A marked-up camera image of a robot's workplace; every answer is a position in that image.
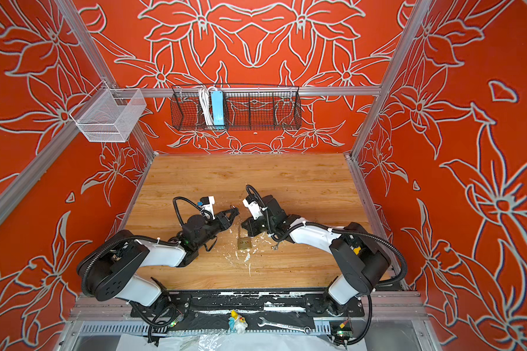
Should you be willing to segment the brass padlock with steel shackle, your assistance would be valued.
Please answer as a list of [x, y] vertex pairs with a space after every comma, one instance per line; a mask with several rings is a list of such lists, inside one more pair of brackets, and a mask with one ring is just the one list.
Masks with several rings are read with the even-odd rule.
[[247, 234], [246, 229], [238, 226], [237, 249], [239, 251], [250, 250], [252, 248], [252, 238]]

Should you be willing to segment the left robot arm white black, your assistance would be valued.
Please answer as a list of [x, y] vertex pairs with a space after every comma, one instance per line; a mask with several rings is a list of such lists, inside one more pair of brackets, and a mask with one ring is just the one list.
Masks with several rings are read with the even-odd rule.
[[82, 293], [97, 301], [117, 298], [150, 307], [159, 300], [164, 286], [155, 278], [138, 275], [143, 267], [184, 268], [199, 251], [211, 251], [218, 234], [231, 228], [239, 216], [232, 206], [221, 212], [213, 209], [215, 199], [202, 197], [193, 202], [186, 197], [172, 200], [181, 230], [164, 241], [121, 230], [99, 246], [77, 267]]

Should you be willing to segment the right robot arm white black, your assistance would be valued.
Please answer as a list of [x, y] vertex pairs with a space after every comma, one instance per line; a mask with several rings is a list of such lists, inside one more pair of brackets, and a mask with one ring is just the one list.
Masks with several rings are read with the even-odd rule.
[[377, 287], [401, 282], [407, 275], [403, 254], [360, 224], [329, 227], [311, 222], [299, 215], [288, 215], [273, 196], [261, 196], [250, 184], [246, 191], [243, 204], [250, 217], [242, 227], [250, 237], [267, 233], [277, 244], [288, 241], [308, 245], [334, 257], [341, 275], [327, 288], [326, 301], [342, 307], [352, 298], [370, 295]]

